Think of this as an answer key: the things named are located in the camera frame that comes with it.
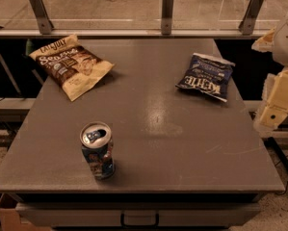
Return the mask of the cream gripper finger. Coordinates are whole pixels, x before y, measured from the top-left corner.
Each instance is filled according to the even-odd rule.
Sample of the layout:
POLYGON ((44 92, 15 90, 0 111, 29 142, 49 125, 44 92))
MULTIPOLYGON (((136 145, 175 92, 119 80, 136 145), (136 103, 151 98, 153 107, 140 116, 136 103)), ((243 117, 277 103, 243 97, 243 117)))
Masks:
POLYGON ((253 127, 260 135, 269 136, 287 116, 288 66, 277 75, 272 73, 267 75, 253 127))
POLYGON ((257 52, 271 52, 274 40, 275 28, 269 30, 264 36, 257 39, 251 46, 252 50, 257 52))

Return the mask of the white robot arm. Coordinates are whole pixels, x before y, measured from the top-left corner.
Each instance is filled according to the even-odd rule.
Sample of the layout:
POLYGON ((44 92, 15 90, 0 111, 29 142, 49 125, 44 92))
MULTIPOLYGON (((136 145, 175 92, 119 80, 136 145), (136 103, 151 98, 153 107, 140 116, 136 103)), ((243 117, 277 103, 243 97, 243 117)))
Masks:
POLYGON ((257 132, 272 133, 288 116, 288 12, 251 48, 258 52, 271 52, 273 60, 283 65, 277 75, 267 75, 253 123, 257 132))

